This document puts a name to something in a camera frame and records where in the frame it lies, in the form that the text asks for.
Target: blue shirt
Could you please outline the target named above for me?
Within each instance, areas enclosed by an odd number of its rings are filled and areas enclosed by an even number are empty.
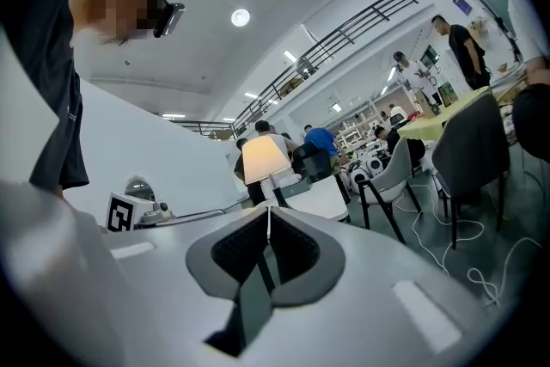
[[[317,149],[328,150],[328,155],[336,156],[338,155],[338,151],[336,151],[333,144],[333,139],[335,138],[336,135],[333,135],[327,129],[311,129],[303,142],[313,143]]]

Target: box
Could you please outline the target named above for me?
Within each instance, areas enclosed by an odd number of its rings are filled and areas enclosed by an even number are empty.
[[[302,179],[296,184],[289,185],[285,188],[281,188],[281,193],[285,199],[296,196],[300,193],[305,193],[311,188],[311,182],[308,178]]]

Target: round ceiling light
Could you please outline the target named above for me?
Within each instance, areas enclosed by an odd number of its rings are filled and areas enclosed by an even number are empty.
[[[236,27],[243,27],[250,21],[250,13],[243,8],[237,9],[231,15],[231,23]]]

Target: gray chair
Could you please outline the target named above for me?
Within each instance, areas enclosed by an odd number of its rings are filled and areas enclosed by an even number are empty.
[[[495,179],[498,179],[499,231],[504,211],[504,171],[510,166],[510,153],[500,109],[491,93],[480,95],[447,121],[431,159],[443,188],[446,217],[450,198],[453,249],[461,198]]]
[[[409,148],[406,139],[401,138],[395,145],[394,154],[386,169],[371,180],[358,182],[361,205],[363,206],[364,227],[370,229],[369,206],[380,205],[392,225],[395,235],[403,244],[405,244],[405,239],[394,219],[392,208],[394,200],[399,198],[406,188],[417,211],[422,212],[413,190],[406,181],[410,173],[411,156],[409,155]]]

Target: lamp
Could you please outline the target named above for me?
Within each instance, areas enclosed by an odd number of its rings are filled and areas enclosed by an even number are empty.
[[[273,179],[274,174],[290,168],[289,158],[283,155],[283,152],[269,136],[251,139],[244,144],[242,146],[242,162],[247,185],[269,177],[278,206],[290,208],[284,200],[281,189]]]

